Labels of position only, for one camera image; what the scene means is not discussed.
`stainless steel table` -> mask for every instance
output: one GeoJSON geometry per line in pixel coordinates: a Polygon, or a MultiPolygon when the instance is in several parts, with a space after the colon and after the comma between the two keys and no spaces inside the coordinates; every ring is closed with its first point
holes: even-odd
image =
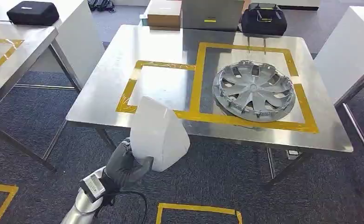
{"type": "MultiPolygon", "coordinates": [[[[75,89],[80,91],[76,84],[77,82],[66,71],[65,66],[51,45],[56,36],[57,31],[54,27],[18,26],[0,23],[0,101],[9,93],[46,48],[49,48],[53,53],[75,89]]],[[[55,171],[56,169],[46,160],[65,125],[66,121],[63,122],[63,125],[57,131],[43,157],[33,153],[32,150],[2,130],[0,130],[0,138],[32,157],[46,168],[55,171]]]]}
{"type": "Polygon", "coordinates": [[[189,135],[265,146],[273,178],[269,186],[312,153],[343,155],[353,151],[302,38],[124,25],[66,119],[79,126],[128,128],[144,95],[174,109],[189,135]],[[222,112],[212,95],[214,76],[240,60],[269,63],[291,77],[297,97],[287,116],[257,123],[222,112]],[[270,147],[302,154],[276,175],[270,147]]]}

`black bag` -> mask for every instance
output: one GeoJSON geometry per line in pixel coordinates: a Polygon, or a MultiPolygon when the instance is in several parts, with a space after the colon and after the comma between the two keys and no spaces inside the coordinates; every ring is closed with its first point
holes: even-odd
{"type": "Polygon", "coordinates": [[[51,26],[60,17],[51,2],[22,1],[7,13],[14,24],[51,26]]]}
{"type": "Polygon", "coordinates": [[[243,33],[282,36],[287,27],[284,13],[275,4],[252,3],[241,19],[243,33]]]}

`black device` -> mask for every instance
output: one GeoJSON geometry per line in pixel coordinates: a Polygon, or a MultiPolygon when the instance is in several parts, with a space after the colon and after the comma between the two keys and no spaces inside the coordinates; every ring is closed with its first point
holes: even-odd
{"type": "Polygon", "coordinates": [[[22,1],[7,12],[14,24],[51,26],[60,15],[51,2],[22,1]]]}
{"type": "Polygon", "coordinates": [[[110,13],[115,12],[115,5],[111,0],[87,0],[90,11],[109,11],[110,13]]]}
{"type": "Polygon", "coordinates": [[[282,36],[287,27],[284,13],[276,4],[252,3],[241,18],[243,33],[282,36]]]}

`yellow tape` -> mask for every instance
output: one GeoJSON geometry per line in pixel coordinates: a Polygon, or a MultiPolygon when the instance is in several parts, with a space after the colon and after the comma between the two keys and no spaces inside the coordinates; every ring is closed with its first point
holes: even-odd
{"type": "Polygon", "coordinates": [[[22,44],[23,40],[8,40],[0,39],[0,43],[8,43],[12,46],[10,49],[0,58],[0,66],[14,53],[14,51],[22,44]]]}
{"type": "Polygon", "coordinates": [[[161,223],[161,215],[163,214],[163,204],[164,203],[159,203],[159,206],[157,208],[156,224],[161,223]]]}
{"type": "Polygon", "coordinates": [[[16,195],[18,189],[19,188],[16,186],[0,184],[0,191],[9,193],[7,195],[7,198],[5,199],[5,201],[3,202],[3,204],[0,207],[0,218],[2,218],[3,214],[5,213],[6,209],[9,206],[10,202],[13,200],[13,197],[16,195]]]}
{"type": "Polygon", "coordinates": [[[239,211],[234,209],[225,209],[219,207],[211,206],[199,206],[199,205],[189,205],[189,204],[169,204],[169,203],[159,203],[157,209],[156,224],[161,224],[161,215],[163,209],[175,209],[175,210],[190,210],[190,211],[206,211],[206,212],[216,212],[228,215],[236,215],[239,224],[242,224],[242,216],[239,211]]]}
{"type": "Polygon", "coordinates": [[[238,224],[243,224],[243,217],[241,215],[241,212],[237,211],[237,219],[238,219],[238,224]]]}
{"type": "Polygon", "coordinates": [[[198,52],[196,59],[196,70],[193,77],[192,93],[190,97],[189,110],[192,113],[200,112],[200,96],[201,96],[201,84],[203,82],[204,62],[205,62],[205,49],[207,43],[200,42],[198,44],[198,52]]]}
{"type": "Polygon", "coordinates": [[[236,116],[227,116],[220,114],[208,114],[200,112],[200,97],[201,88],[203,82],[203,70],[205,62],[205,53],[207,48],[221,48],[221,49],[241,49],[241,50],[252,50],[252,51],[267,51],[282,53],[285,57],[289,74],[291,76],[298,76],[296,66],[294,64],[292,54],[288,49],[279,48],[264,48],[255,46],[242,46],[242,45],[230,45],[223,43],[206,43],[200,42],[198,46],[196,65],[189,64],[176,64],[176,63],[163,63],[163,62],[150,62],[150,61],[137,61],[135,68],[127,82],[127,85],[122,93],[120,101],[117,105],[117,112],[127,112],[135,113],[137,106],[129,105],[128,101],[133,93],[134,86],[137,79],[140,76],[140,70],[143,66],[155,66],[163,68],[176,68],[185,70],[194,70],[194,78],[192,84],[192,92],[190,97],[190,106],[188,111],[177,111],[174,110],[176,115],[181,119],[209,122],[209,123],[219,123],[228,125],[238,125],[238,126],[248,126],[248,127],[260,127],[260,128],[271,128],[271,129],[282,129],[290,131],[308,132],[308,133],[318,133],[318,127],[316,125],[314,116],[311,112],[310,106],[308,104],[306,95],[301,84],[294,84],[297,100],[299,102],[301,112],[305,123],[296,122],[285,122],[285,121],[274,121],[268,123],[259,123],[248,121],[236,116]]]}

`gray carpet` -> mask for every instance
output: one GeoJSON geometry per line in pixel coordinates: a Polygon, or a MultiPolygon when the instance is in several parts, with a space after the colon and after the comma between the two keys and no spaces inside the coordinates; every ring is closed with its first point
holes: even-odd
{"type": "Polygon", "coordinates": [[[140,14],[144,13],[145,9],[141,6],[116,6],[116,13],[92,12],[100,40],[110,42],[123,24],[138,25],[140,14]]]}

